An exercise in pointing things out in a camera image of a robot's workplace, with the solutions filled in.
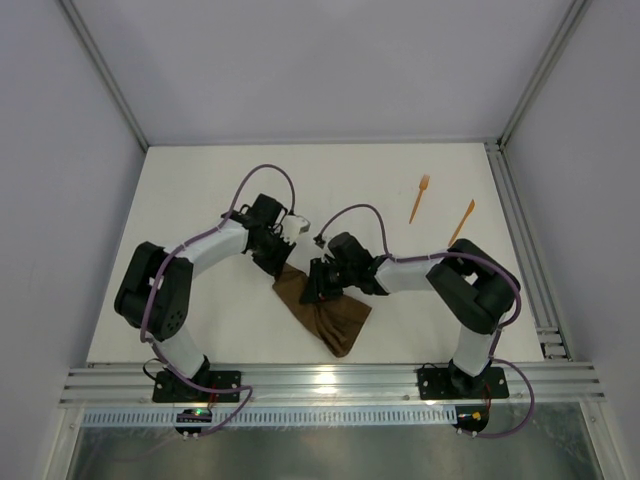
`metal floor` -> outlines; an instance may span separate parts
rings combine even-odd
[[[515,425],[526,408],[494,405],[490,431]],[[254,428],[178,439],[133,462],[114,460],[176,437],[158,428],[83,429],[68,479],[602,478],[578,404],[538,405],[524,430],[501,440],[458,436],[444,425]]]

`enclosure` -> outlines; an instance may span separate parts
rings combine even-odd
[[[0,11],[5,478],[637,477],[635,2]],[[287,260],[306,273],[312,237],[360,203],[384,244],[371,212],[327,231],[374,256],[465,237],[513,273],[522,309],[495,353],[526,378],[503,365],[509,397],[489,396],[486,431],[524,428],[456,435],[478,401],[421,397],[420,369],[446,366],[461,328],[432,292],[347,290],[371,313],[337,357],[238,255],[194,280],[183,328],[253,397],[221,432],[180,440],[180,414],[208,403],[154,401],[154,352],[116,295],[137,245],[212,227],[265,163],[311,223]],[[239,205],[289,206],[277,173],[246,185]]]

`orange knife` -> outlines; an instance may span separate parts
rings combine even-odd
[[[467,218],[469,218],[469,215],[471,215],[471,212],[473,212],[473,209],[475,207],[476,207],[476,201],[471,200],[471,203],[469,204],[469,207],[467,208],[467,211],[465,212],[464,217],[462,217],[462,220],[460,220],[460,223],[458,224],[458,228],[456,228],[456,231],[453,232],[453,236],[451,237],[451,240],[449,240],[449,246],[453,245],[453,242],[456,241],[456,238],[458,237],[460,230],[462,230],[462,226],[464,225],[464,222],[467,221]]]

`cable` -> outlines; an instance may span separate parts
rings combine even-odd
[[[524,384],[527,386],[527,390],[529,390],[529,397],[531,398],[531,401],[529,402],[529,411],[525,415],[524,419],[522,419],[522,421],[518,425],[516,425],[515,427],[513,427],[510,430],[507,430],[506,432],[500,432],[500,433],[476,433],[474,435],[473,432],[469,432],[469,431],[464,430],[464,433],[466,433],[467,435],[470,435],[472,437],[475,436],[475,437],[478,437],[478,438],[485,438],[485,439],[489,439],[489,440],[505,438],[505,437],[508,437],[508,436],[513,435],[515,433],[518,433],[520,430],[522,430],[525,427],[525,425],[527,425],[527,423],[529,423],[529,420],[531,420],[531,417],[533,417],[533,413],[535,412],[535,409],[536,409],[536,397],[535,397],[535,395],[533,393],[533,386],[531,385],[531,382],[529,381],[527,376],[524,374],[524,372],[522,370],[520,370],[515,364],[513,364],[512,362],[510,362],[508,360],[502,360],[500,358],[494,358],[493,362],[494,363],[502,363],[503,365],[507,365],[507,366],[511,367],[512,369],[514,369],[516,371],[516,373],[518,375],[520,375],[520,377],[522,377],[522,380],[524,381]]]
[[[380,212],[378,211],[378,209],[376,207],[374,207],[373,205],[371,205],[369,203],[356,203],[355,205],[351,205],[350,207],[343,208],[338,213],[336,213],[333,217],[331,217],[329,220],[327,220],[327,223],[325,223],[324,226],[320,229],[320,233],[318,233],[318,236],[322,237],[322,235],[324,234],[324,231],[338,217],[344,215],[345,213],[347,213],[347,212],[349,212],[351,210],[355,210],[356,208],[367,208],[367,209],[371,210],[376,215],[376,217],[378,218],[378,223],[380,224],[380,233],[382,235],[382,251],[384,252],[385,256],[391,257],[392,255],[389,252],[389,246],[387,245],[387,229],[384,226],[384,220],[382,219],[382,215],[380,215]]]
[[[146,362],[144,362],[144,363],[142,364],[142,373],[144,373],[147,377],[149,377],[151,380],[153,380],[153,381],[155,382],[155,381],[156,381],[156,377],[154,377],[153,375],[151,375],[151,374],[149,373],[149,371],[147,370],[147,365],[149,365],[149,363],[153,362],[154,360],[155,360],[156,362],[160,362],[160,359],[159,359],[159,358],[151,358],[151,359],[147,360]]]

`white cable tray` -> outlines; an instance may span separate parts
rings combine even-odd
[[[91,408],[82,421],[87,428],[174,427],[183,408]],[[233,411],[215,407],[211,423],[218,424]],[[456,423],[453,405],[369,406],[369,407],[255,407],[246,408],[229,423],[229,428],[247,427],[341,427],[371,425],[450,425]]]

